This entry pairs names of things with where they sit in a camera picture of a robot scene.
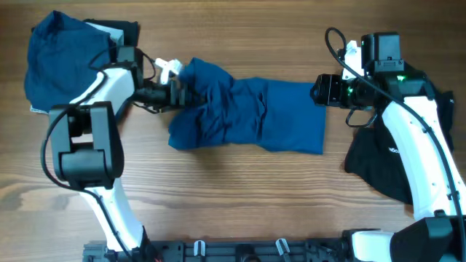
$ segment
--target blue fabric pile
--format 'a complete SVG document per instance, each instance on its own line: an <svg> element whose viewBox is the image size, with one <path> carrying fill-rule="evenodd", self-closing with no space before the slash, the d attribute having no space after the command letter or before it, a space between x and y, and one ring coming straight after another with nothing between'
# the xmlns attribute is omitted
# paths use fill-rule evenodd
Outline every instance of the blue fabric pile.
<svg viewBox="0 0 466 262"><path fill-rule="evenodd" d="M313 84L236 80L197 58L178 78L205 95L207 103L172 120L168 143L173 148L255 143L269 151L323 153L325 107L309 96Z"/></svg>
<svg viewBox="0 0 466 262"><path fill-rule="evenodd" d="M24 89L33 108L48 112L52 106L80 96L95 81L96 72L87 64L109 45L108 33L51 12L35 27L29 41ZM105 53L94 66L108 62Z"/></svg>

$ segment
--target black camera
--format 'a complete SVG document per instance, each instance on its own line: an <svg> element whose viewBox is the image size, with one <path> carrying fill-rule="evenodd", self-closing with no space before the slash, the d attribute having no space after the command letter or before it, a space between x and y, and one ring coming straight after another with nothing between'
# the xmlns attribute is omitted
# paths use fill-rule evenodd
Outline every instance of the black camera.
<svg viewBox="0 0 466 262"><path fill-rule="evenodd" d="M343 42L345 47L338 51L338 56L344 63L346 41ZM364 76L352 79L342 79L341 75L335 74L319 75L311 89L311 98L317 105L348 108L352 111L384 108L390 101L361 81L361 78L399 100L415 95L434 98L433 87L426 74L412 68L401 58L400 36L397 33L363 36L361 68Z"/></svg>

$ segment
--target wood grain surface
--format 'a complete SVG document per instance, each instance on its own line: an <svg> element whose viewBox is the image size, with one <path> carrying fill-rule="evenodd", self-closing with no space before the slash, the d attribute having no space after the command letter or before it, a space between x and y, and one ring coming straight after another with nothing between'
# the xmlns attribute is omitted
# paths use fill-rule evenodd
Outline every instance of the wood grain surface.
<svg viewBox="0 0 466 262"><path fill-rule="evenodd" d="M84 201L42 173L39 147L48 120L29 112L23 91L31 27L54 9L79 19L138 21L139 46L152 57L188 63L195 56L237 78L297 82L341 70L325 47L328 26L340 28L347 39L398 31L403 57L441 90L454 91L454 157L466 174L465 1L2 0L2 262L80 261L83 244L104 239ZM130 204L153 240L304 239L336 237L351 228L400 230L414 221L411 207L341 168L354 132L344 123L346 114L328 109L325 153L315 156L269 153L253 145L176 151L167 145L173 114L131 108L120 126ZM356 117L362 122L368 115Z"/></svg>

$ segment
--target white plastic clip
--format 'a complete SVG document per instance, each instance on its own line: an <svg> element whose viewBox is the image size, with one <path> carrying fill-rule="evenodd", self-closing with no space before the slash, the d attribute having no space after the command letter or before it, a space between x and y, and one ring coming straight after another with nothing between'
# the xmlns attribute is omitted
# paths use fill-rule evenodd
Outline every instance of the white plastic clip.
<svg viewBox="0 0 466 262"><path fill-rule="evenodd" d="M168 84L171 74L179 75L183 64L178 59L173 59L170 62L167 62L163 59L157 58L155 60L155 65L162 69L160 73L160 84Z"/></svg>
<svg viewBox="0 0 466 262"><path fill-rule="evenodd" d="M364 70L362 69L362 62L361 62L361 48L358 47L358 43L355 40L351 40L347 44L347 51L344 55L344 62L356 73L360 74L361 76L364 75ZM341 80L348 81L350 79L354 79L356 76L351 74L346 68L343 69L343 75L341 76Z"/></svg>
<svg viewBox="0 0 466 262"><path fill-rule="evenodd" d="M197 240L194 243L194 256L202 256L205 257L205 242L202 240Z"/></svg>

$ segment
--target black cable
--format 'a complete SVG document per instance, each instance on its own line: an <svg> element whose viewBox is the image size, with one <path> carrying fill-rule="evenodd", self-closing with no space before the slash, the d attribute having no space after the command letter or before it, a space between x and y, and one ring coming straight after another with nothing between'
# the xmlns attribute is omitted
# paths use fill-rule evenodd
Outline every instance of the black cable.
<svg viewBox="0 0 466 262"><path fill-rule="evenodd" d="M349 111L347 118L344 120L344 122L347 124L348 127L354 127L354 128L363 128L363 127L368 127L372 123L374 123L374 120L377 118L378 114L377 111L375 111L374 115L367 121L365 124L350 124L350 119L353 113L356 111L356 108L352 108L351 111Z"/></svg>
<svg viewBox="0 0 466 262"><path fill-rule="evenodd" d="M92 90L89 94L86 95L85 98L82 98L81 100L79 100L78 102L76 103L73 103L73 104L69 104L67 107L65 107L65 109L63 111L61 111L58 116L54 119L54 121L50 124L50 126L48 127L47 129L47 133L45 135L45 139L44 141L42 142L42 147L41 147L41 166L42 166L42 170L44 171L45 175L57 186L61 187L61 188L64 188L64 189L68 189L68 190L72 190L72 191L78 191L78 192L82 192L82 193L86 193L86 194L89 194L90 196L92 196L95 201L98 203L100 209L102 210L102 213L103 213L103 216L105 217L106 219L106 222L111 230L111 233L114 235L116 241L118 242L118 244L120 245L120 247L122 248L123 252L125 253L125 255L133 262L135 262L135 259L131 256L130 252L126 249L125 247L125 244L123 244L123 241L121 240L120 236L119 236L119 233L118 231L115 229L115 226L113 224L113 222L111 221L110 219L110 215L108 214L108 211L107 209L105 208L105 206L103 205L103 202L102 202L102 199L100 196L98 196L97 194L91 192L91 191L88 191L88 190L79 190L79 189L75 189L75 188L72 188L70 186L67 186L63 183L61 183L60 181L58 181L55 177L53 177L53 175L50 173L48 167L47 167L47 161L46 161L46 150L47 150L47 143L50 139L50 136L52 134L52 131L54 130L55 126L57 125L57 123L66 115L68 114L70 111L74 110L75 108L77 108L81 103L83 103L84 101L86 100L89 100L106 82L108 76L107 74L102 70L102 68L95 68L92 66L92 64L95 62L95 60L97 60L97 58L99 56L101 56L104 52L108 52L110 49L113 49L115 47L110 47L108 49L105 49L103 50L102 52L99 52L88 64L88 67L92 70L96 70L96 71L99 71L103 74L103 79L102 81L99 83L99 85L94 89Z"/></svg>
<svg viewBox="0 0 466 262"><path fill-rule="evenodd" d="M104 50L100 51L98 54L95 55L95 57L89 62L88 66L90 69L92 70L96 70L96 71L101 71L101 68L95 68L92 66L92 64L94 64L94 62L97 60L97 58L99 58L101 55L103 55L105 52L108 52L110 50L113 50L113 49L116 49L116 48L120 48L120 47L133 47L133 46L127 46L127 45L117 45L117 46L112 46L112 47L109 47L109 48L105 48ZM155 70L155 65L154 65L154 62L155 60L152 59L151 57L149 57L145 52L143 52L143 50L137 48L137 47L134 47L136 50L139 50L142 55L147 58L149 60L149 62L151 63L151 66L152 66L152 76L150 77L147 77L145 78L144 80L152 80L155 76L156 76L156 70Z"/></svg>
<svg viewBox="0 0 466 262"><path fill-rule="evenodd" d="M142 108L142 109L148 111L148 112L151 113L151 114L158 114L158 113L159 113L159 110L156 110L156 111L155 111L155 110L152 110L152 109L150 109L148 106L145 106L145 105L144 105L144 106L140 106L140 105L138 105L136 102L133 102L133 105L136 106L136 107Z"/></svg>
<svg viewBox="0 0 466 262"><path fill-rule="evenodd" d="M386 98L390 99L391 101L397 103L402 108L407 110L407 112L409 112L412 116L414 116L415 119L417 119L417 121L419 121L419 123L421 123L421 125L424 127L424 131L429 134L430 138L432 139L433 143L435 144L435 147L437 148L438 154L440 155L440 157L442 159L443 168L445 169L446 177L447 177L447 180L449 182L449 187L450 187L450 191L451 191L451 198L453 199L454 208L455 208L455 210L457 212L457 218L458 218L458 223L459 223L459 233L460 233L461 244L462 244L462 262L466 262L466 232L465 232L465 224L463 223L463 217L462 217L463 215L462 215L462 211L461 211L461 205L459 203L459 197L458 197L456 186L454 184L453 175L451 174L451 169L450 169L450 166L449 166L449 162L448 162L448 160L446 158L445 152L443 151L440 142L438 141L437 137L435 136L435 133L434 133L433 129L426 123L426 121L424 121L424 119L418 113L416 113L412 108L407 106L403 101L398 100L397 98L393 97L391 94L389 94L389 93L385 92L384 90L380 89L379 87L377 87L375 84L370 83L367 79L363 78L356 71L352 70L345 62L343 62L338 57L338 55L335 53L335 50L331 46L330 41L328 39L328 34L331 31L336 32L341 37L341 40L343 40L344 43L346 42L346 39L344 38L343 33L340 32L340 30L338 30L336 28L328 28L327 31L325 31L325 43L327 44L328 51L330 51L333 58L335 58L335 60L341 66L346 68L351 74L353 74L359 80L364 82L364 84L367 84L369 87L372 87L377 92L383 94L383 96L385 96Z"/></svg>
<svg viewBox="0 0 466 262"><path fill-rule="evenodd" d="M152 80L152 79L155 77L155 75L156 75L156 72L155 72L155 65L154 65L155 60L152 59L152 58L150 58L150 57L149 57L145 52L143 52L141 49L140 49L140 51L143 53L143 56L144 56L144 57L146 57L147 59L149 59L149 62L151 63L152 71L153 71L152 76L150 76L150 77L148 77L148 78L145 78L144 80Z"/></svg>

